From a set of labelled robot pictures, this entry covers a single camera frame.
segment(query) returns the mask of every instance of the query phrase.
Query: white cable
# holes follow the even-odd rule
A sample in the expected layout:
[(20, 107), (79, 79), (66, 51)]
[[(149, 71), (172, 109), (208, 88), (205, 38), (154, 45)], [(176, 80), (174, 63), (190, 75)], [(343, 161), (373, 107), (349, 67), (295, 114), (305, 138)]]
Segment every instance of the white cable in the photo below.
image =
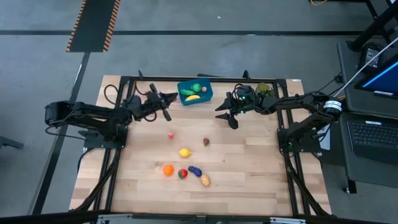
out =
[(382, 49), (376, 56), (374, 56), (370, 61), (368, 61), (361, 69), (359, 69), (358, 70), (358, 72), (333, 96), (333, 97), (336, 97), (341, 91), (343, 91), (347, 86), (348, 86), (348, 84), (349, 83), (351, 83), (351, 81), (353, 81), (354, 80), (354, 78), (359, 74), (359, 73), (361, 73), (362, 72), (362, 70), (364, 70), (364, 68), (366, 67), (366, 66), (368, 66), (375, 58), (377, 58), (381, 53), (383, 53), (383, 51), (385, 51), (387, 48), (389, 48), (393, 43), (395, 43), (395, 42), (397, 42), (397, 40), (398, 40), (398, 37), (393, 41), (393, 42), (391, 42), (391, 44), (389, 44), (389, 45), (387, 45), (387, 47), (385, 47), (384, 49)]

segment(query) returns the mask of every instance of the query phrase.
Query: gray concrete floor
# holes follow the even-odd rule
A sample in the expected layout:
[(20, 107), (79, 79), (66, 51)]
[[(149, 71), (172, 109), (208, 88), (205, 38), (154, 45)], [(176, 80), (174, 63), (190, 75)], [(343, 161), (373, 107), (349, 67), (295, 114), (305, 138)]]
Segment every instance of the gray concrete floor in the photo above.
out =
[[(381, 12), (384, 1), (373, 1)], [(80, 0), (0, 0), (0, 30), (71, 29)], [(373, 21), (363, 3), (307, 0), (124, 0), (117, 30), (363, 30)], [(68, 36), (0, 36), (0, 135), (25, 143), (0, 151), (0, 217), (25, 215), (34, 197), (53, 137), (44, 133), (44, 106), (66, 100), (83, 54), (66, 53)], [(299, 78), (317, 90), (340, 71), (342, 37), (114, 36), (109, 52), (91, 54), (78, 101), (95, 103), (103, 75)], [(336, 88), (330, 85), (325, 91)], [(68, 134), (76, 134), (70, 128)], [(68, 210), (83, 143), (66, 139), (44, 207)], [(397, 223), (398, 189), (358, 184), (341, 191), (344, 168), (324, 166), (331, 209), (339, 217)]]

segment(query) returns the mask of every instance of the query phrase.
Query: laptop screen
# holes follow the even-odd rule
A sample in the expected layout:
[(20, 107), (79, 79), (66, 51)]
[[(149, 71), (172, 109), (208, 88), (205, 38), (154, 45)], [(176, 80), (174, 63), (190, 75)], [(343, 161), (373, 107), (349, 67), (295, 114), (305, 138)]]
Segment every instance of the laptop screen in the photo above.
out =
[(373, 91), (398, 94), (398, 62), (384, 69), (380, 74), (362, 85)]

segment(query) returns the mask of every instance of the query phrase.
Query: laptop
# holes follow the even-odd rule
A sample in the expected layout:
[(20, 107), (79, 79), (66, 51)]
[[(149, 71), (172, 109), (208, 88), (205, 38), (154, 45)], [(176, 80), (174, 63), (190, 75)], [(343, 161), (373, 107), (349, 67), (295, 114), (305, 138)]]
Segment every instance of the laptop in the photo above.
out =
[[(398, 54), (355, 88), (398, 100)], [(347, 121), (353, 154), (383, 164), (398, 165), (398, 120), (353, 119)]]

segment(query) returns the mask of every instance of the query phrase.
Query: wooden table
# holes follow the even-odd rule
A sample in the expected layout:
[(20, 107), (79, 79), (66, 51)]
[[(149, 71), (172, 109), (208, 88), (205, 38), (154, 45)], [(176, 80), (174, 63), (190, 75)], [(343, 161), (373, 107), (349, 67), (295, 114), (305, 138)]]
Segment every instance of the wooden table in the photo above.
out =
[[(103, 95), (108, 84), (119, 85), (120, 76), (106, 75), (99, 91), (97, 105), (112, 108)], [(138, 82), (140, 91), (154, 83), (158, 91), (177, 91), (177, 82)], [(260, 115), (248, 112), (237, 116), (239, 128), (216, 119), (215, 112), (235, 83), (213, 82), (211, 101), (184, 106), (179, 97), (172, 103), (167, 122), (157, 113), (155, 122), (144, 120), (130, 124), (126, 148), (122, 151), (112, 201), (112, 212), (178, 213), (209, 215), (287, 215), (291, 216), (289, 190), (284, 159), (279, 154), (276, 129), (277, 114)], [(289, 95), (303, 94), (300, 80), (287, 80)], [(115, 100), (116, 92), (108, 96)], [(295, 121), (308, 116), (305, 110), (293, 110)], [(168, 133), (174, 133), (169, 139)], [(205, 147), (203, 138), (210, 139)], [(182, 158), (178, 151), (189, 148), (193, 153)], [(76, 208), (97, 184), (104, 150), (95, 149), (82, 160), (70, 208)], [(309, 191), (330, 212), (328, 196), (319, 161), (309, 153), (301, 153), (305, 183)], [(165, 164), (172, 164), (175, 173), (166, 177)], [(189, 173), (179, 179), (179, 169), (199, 167), (208, 174), (211, 185), (204, 187), (198, 177)], [(296, 188), (299, 211), (302, 211)], [(104, 197), (100, 208), (104, 208)]]

